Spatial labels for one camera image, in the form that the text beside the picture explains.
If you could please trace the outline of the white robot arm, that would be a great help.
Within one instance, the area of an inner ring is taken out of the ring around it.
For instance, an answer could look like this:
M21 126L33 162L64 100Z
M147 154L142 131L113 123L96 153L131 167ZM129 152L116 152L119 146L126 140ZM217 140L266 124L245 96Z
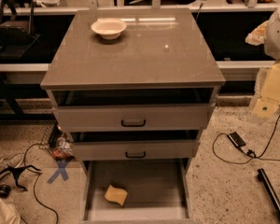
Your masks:
M280 106L280 6L245 38L245 42L254 46L263 44L265 53L275 59L273 66L266 71L252 109L257 117L269 118Z

